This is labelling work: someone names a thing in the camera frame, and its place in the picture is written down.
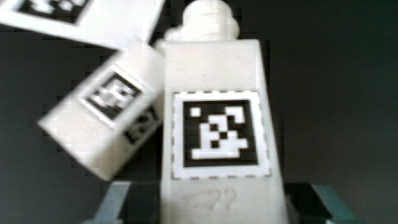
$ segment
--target white object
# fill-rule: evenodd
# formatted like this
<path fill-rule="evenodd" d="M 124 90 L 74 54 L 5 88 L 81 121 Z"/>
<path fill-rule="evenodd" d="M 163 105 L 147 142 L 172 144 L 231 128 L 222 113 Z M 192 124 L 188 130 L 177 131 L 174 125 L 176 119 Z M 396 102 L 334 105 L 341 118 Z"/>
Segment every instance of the white object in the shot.
<path fill-rule="evenodd" d="M 161 224 L 288 223 L 259 43 L 232 40 L 227 18 L 225 4 L 197 0 L 183 26 L 158 42 Z"/>
<path fill-rule="evenodd" d="M 234 40 L 240 27 L 231 8 L 220 0 L 197 0 L 183 12 L 183 25 L 165 32 L 165 40 L 158 40 L 154 48 L 165 54 L 167 42 Z"/>
<path fill-rule="evenodd" d="M 3 0 L 0 23 L 76 41 L 126 49 L 147 43 L 163 0 Z"/>
<path fill-rule="evenodd" d="M 161 122 L 163 105 L 154 100 L 161 99 L 163 70 L 163 57 L 145 44 L 133 44 L 39 121 L 80 164 L 105 180 Z"/>

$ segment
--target black square pattern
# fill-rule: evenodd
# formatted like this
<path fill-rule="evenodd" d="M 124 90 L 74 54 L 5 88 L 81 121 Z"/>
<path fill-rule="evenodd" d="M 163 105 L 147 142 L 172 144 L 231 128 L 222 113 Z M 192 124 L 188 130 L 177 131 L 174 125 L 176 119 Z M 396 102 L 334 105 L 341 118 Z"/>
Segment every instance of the black square pattern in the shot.
<path fill-rule="evenodd" d="M 147 135 L 147 131 L 158 124 L 158 118 L 153 107 L 142 112 L 138 119 L 133 122 L 131 128 L 124 133 L 129 144 L 135 145 L 140 138 Z"/>
<path fill-rule="evenodd" d="M 89 0 L 23 0 L 17 12 L 76 23 Z"/>
<path fill-rule="evenodd" d="M 248 100 L 183 102 L 183 167 L 257 164 Z"/>
<path fill-rule="evenodd" d="M 113 73 L 112 78 L 97 87 L 85 100 L 99 110 L 101 114 L 108 117 L 110 120 L 113 120 L 131 105 L 138 94 L 138 88 L 126 81 L 121 75 Z"/>

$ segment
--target dark background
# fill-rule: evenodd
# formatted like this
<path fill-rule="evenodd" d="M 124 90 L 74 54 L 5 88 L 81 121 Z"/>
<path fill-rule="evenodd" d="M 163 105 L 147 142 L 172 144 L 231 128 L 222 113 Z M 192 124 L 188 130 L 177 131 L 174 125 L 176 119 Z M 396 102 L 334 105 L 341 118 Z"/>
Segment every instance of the dark background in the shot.
<path fill-rule="evenodd" d="M 396 224 L 398 2 L 227 2 L 240 37 L 263 43 L 284 181 L 330 184 L 359 219 Z M 179 24 L 185 5 L 167 1 L 153 39 Z M 58 60 L 42 76 L 32 69 L 60 48 L 28 43 L 48 40 L 0 32 L 0 223 L 74 224 L 94 215 L 108 183 L 37 134 L 35 121 L 108 51 L 64 52 L 74 62 Z M 142 223 L 156 217 L 158 189 L 142 181 L 160 178 L 160 150 L 161 130 L 117 177 L 137 183 L 128 209 Z"/>

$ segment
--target white tower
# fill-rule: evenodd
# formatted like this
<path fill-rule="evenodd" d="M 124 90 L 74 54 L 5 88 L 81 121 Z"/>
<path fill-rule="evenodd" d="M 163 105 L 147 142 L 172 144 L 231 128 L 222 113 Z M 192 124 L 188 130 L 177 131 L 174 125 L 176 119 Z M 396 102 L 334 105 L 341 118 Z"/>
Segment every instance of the white tower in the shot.
<path fill-rule="evenodd" d="M 165 54 L 161 224 L 286 224 L 257 40 L 218 0 L 186 7 Z"/>

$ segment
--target tilted white block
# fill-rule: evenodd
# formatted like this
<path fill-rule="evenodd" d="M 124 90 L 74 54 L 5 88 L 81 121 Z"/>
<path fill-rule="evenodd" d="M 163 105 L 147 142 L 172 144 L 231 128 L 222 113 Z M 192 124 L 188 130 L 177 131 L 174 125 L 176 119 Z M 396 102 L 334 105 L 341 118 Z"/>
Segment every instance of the tilted white block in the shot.
<path fill-rule="evenodd" d="M 163 0 L 3 0 L 0 23 L 124 49 L 149 41 Z"/>
<path fill-rule="evenodd" d="M 39 121 L 90 172 L 108 180 L 161 122 L 163 57 L 137 43 L 80 83 Z"/>
<path fill-rule="evenodd" d="M 286 224 L 259 43 L 169 42 L 163 224 Z"/>

